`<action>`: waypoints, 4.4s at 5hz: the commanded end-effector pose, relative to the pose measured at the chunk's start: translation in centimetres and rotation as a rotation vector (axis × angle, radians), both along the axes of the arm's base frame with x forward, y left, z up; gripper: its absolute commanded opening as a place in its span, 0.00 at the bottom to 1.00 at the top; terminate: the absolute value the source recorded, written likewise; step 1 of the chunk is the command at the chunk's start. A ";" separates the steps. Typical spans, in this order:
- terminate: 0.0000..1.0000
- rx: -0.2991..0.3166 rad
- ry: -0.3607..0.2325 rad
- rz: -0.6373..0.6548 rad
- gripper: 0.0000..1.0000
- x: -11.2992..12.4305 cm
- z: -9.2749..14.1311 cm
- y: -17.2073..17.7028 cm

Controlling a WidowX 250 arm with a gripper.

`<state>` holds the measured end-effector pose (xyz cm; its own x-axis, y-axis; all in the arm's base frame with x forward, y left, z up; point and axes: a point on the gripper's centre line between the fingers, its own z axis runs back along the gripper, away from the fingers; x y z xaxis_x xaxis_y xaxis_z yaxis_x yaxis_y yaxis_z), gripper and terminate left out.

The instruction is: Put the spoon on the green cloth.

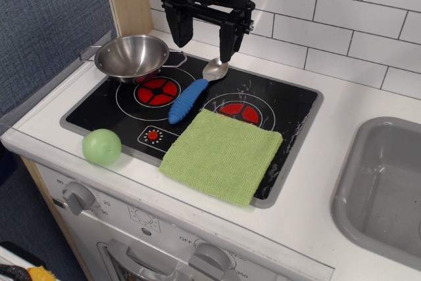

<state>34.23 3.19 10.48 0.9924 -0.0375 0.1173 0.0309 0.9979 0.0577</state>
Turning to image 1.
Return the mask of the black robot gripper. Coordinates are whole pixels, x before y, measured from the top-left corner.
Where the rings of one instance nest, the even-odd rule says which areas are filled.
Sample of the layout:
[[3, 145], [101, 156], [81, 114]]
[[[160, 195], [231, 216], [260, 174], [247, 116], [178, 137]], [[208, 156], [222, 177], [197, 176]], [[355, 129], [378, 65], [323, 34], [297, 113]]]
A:
[[174, 43], [185, 46], [193, 37], [193, 19], [220, 25], [220, 61], [239, 51], [244, 34], [253, 29], [251, 0], [162, 0]]

